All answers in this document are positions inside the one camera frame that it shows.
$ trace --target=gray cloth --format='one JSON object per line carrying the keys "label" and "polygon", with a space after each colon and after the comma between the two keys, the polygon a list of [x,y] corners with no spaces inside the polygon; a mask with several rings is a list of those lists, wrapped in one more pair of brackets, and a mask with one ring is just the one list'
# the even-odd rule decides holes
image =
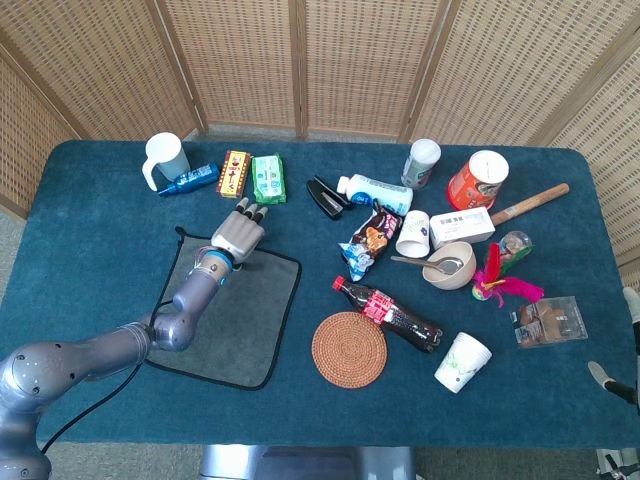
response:
{"label": "gray cloth", "polygon": [[[200,247],[208,239],[186,236],[163,296],[170,301],[184,281]],[[154,350],[148,363],[202,380],[257,390],[269,380],[293,300],[300,264],[255,250],[204,311],[196,336],[184,352]],[[175,312],[173,305],[159,312]]]}

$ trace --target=cola bottle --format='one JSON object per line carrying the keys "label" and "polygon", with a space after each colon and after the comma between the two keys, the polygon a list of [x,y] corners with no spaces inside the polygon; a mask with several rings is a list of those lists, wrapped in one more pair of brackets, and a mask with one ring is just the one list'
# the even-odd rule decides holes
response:
{"label": "cola bottle", "polygon": [[387,330],[397,333],[423,352],[432,352],[439,344],[442,330],[385,295],[380,290],[347,282],[339,276],[333,289],[342,292],[351,305],[364,316]]}

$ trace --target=woven coaster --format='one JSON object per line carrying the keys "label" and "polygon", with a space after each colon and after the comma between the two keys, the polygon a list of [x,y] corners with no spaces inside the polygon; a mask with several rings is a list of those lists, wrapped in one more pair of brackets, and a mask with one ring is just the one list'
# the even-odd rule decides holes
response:
{"label": "woven coaster", "polygon": [[364,315],[336,313],[316,330],[311,354],[329,382],[342,388],[361,388],[382,373],[387,342],[380,327]]}

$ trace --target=robot finger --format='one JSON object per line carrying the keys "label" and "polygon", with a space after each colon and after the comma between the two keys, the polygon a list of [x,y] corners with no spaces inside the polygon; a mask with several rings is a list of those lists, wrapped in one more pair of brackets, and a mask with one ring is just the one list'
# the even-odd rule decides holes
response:
{"label": "robot finger", "polygon": [[252,205],[250,205],[250,206],[249,206],[249,208],[247,208],[247,209],[244,211],[244,216],[245,216],[245,217],[247,217],[247,218],[249,218],[249,219],[250,219],[250,218],[252,218],[252,217],[253,217],[253,214],[254,214],[254,213],[256,213],[256,210],[257,210],[257,209],[258,209],[258,205],[256,205],[255,203],[254,203],[254,204],[252,204]]}
{"label": "robot finger", "polygon": [[260,223],[262,221],[262,219],[265,217],[265,215],[267,214],[268,211],[269,211],[269,209],[267,207],[262,207],[253,216],[253,221],[256,222],[256,223]]}
{"label": "robot finger", "polygon": [[247,205],[249,204],[249,199],[247,197],[244,197],[242,200],[240,200],[238,202],[238,204],[236,205],[235,211],[242,213],[244,212],[244,209],[247,208]]}

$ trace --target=table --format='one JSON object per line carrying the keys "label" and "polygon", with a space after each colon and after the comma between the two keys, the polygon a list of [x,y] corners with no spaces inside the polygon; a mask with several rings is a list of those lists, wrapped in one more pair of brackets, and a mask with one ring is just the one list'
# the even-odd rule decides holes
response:
{"label": "table", "polygon": [[[331,289],[346,274],[338,242],[369,216],[368,207],[330,221],[306,192],[318,174],[331,184],[361,173],[398,183],[407,145],[341,143],[185,143],[192,167],[222,163],[229,148],[255,155],[278,152],[288,202],[263,226],[261,246],[302,263],[299,289],[269,383],[246,392],[199,382],[148,366],[115,399],[85,418],[63,439],[76,442],[157,442],[264,445],[385,445],[505,447],[628,447],[640,438],[635,410],[599,388],[587,361],[600,362],[621,381],[635,378],[630,316],[621,294],[588,166],[565,149],[489,147],[511,172],[494,210],[557,183],[571,193],[497,228],[528,232],[534,252],[513,274],[543,286],[548,297],[575,295],[589,338],[522,351],[509,312],[474,300],[470,287],[443,292],[424,283],[420,269],[391,262],[390,251],[362,283],[396,297],[440,325],[445,336],[433,354],[387,334],[389,358],[371,386],[334,387],[316,371],[311,338],[327,316],[349,309]],[[480,147],[443,146],[442,159],[413,208],[450,211],[445,187]],[[6,296],[0,309],[0,354],[43,340],[79,340],[149,312],[175,249],[174,226],[210,234],[234,205],[210,185],[159,198],[140,172],[144,142],[71,141],[47,163]],[[245,192],[252,192],[249,181]],[[474,244],[480,261],[487,242]],[[459,331],[493,358],[458,395],[433,373]],[[123,374],[84,383],[44,416],[39,438],[101,398]]]}

